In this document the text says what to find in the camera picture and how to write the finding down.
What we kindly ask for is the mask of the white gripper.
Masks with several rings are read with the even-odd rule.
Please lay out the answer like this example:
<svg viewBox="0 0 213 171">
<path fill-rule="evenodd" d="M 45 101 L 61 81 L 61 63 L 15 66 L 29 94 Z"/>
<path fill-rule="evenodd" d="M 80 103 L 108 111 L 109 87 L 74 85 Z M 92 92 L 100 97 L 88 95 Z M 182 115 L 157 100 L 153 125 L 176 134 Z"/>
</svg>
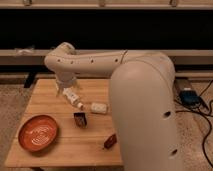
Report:
<svg viewBox="0 0 213 171">
<path fill-rule="evenodd" d="M 74 90 L 78 90 L 78 84 L 76 82 L 76 77 L 73 73 L 59 72 L 56 74 L 56 83 L 60 87 L 70 87 Z M 56 97 L 61 94 L 61 88 L 56 85 Z"/>
</svg>

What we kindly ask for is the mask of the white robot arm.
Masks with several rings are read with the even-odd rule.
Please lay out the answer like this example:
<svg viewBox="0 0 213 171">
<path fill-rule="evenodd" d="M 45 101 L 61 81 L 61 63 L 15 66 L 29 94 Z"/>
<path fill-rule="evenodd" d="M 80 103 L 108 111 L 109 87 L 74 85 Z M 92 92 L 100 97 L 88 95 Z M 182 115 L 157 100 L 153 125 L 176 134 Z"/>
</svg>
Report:
<svg viewBox="0 0 213 171">
<path fill-rule="evenodd" d="M 120 50 L 77 54 L 64 42 L 44 59 L 59 90 L 77 73 L 110 78 L 109 103 L 124 171 L 184 171 L 175 122 L 175 68 L 159 51 Z"/>
</svg>

